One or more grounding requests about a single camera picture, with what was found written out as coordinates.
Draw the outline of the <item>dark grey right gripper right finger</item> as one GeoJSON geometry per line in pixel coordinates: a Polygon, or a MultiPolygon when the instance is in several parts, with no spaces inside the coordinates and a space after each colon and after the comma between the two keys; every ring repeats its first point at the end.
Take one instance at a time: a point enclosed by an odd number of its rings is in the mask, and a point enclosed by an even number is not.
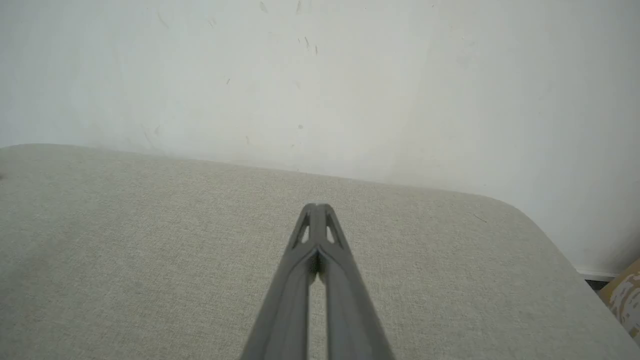
{"type": "Polygon", "coordinates": [[[318,205],[327,360],[396,360],[334,209],[318,205]]]}

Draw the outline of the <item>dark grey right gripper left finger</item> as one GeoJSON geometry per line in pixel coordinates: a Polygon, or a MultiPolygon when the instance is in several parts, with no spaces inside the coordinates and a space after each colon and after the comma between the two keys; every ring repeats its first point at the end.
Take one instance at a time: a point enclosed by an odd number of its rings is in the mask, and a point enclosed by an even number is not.
{"type": "Polygon", "coordinates": [[[308,360],[309,288],[318,273],[318,245],[312,239],[317,207],[302,207],[240,360],[308,360]]]}

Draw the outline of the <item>light grey fabric sofa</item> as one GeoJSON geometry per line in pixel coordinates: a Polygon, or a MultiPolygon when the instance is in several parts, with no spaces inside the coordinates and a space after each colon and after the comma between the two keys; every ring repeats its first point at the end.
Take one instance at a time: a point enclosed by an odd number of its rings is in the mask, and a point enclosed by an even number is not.
{"type": "Polygon", "coordinates": [[[640,360],[499,200],[50,144],[0,148],[0,360],[237,360],[307,203],[335,210],[399,360],[640,360]]]}

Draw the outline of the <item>brown printed cardboard box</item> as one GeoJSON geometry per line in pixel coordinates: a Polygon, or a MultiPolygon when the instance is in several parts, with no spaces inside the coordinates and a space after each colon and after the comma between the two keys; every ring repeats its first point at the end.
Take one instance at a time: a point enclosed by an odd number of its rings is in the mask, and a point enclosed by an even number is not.
{"type": "Polygon", "coordinates": [[[640,347],[640,258],[599,290],[598,296],[640,347]]]}

